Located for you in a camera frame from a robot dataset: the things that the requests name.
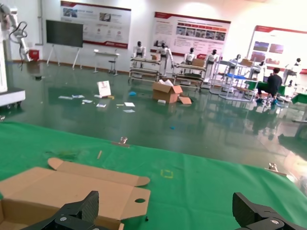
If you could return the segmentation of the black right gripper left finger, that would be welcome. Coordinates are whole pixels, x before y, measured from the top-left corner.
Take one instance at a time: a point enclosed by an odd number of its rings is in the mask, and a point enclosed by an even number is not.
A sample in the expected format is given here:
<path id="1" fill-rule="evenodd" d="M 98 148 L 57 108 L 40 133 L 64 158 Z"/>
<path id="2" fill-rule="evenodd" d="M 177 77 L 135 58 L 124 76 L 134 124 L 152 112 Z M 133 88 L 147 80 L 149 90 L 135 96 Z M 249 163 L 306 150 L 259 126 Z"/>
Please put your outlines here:
<path id="1" fill-rule="evenodd" d="M 52 217 L 26 227 L 27 230 L 98 230 L 94 221 L 99 211 L 99 192 L 91 191 L 85 199 L 67 203 Z"/>

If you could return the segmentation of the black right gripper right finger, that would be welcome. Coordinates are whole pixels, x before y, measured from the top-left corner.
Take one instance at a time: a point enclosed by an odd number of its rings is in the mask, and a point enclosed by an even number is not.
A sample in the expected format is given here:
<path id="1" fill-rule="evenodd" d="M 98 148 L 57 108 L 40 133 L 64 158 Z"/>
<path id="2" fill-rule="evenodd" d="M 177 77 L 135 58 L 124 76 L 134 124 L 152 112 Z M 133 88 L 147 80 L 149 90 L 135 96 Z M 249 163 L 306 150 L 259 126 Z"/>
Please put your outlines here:
<path id="1" fill-rule="evenodd" d="M 240 192 L 233 193 L 232 213 L 241 230 L 304 229 L 284 219 L 273 208 L 252 203 Z"/>

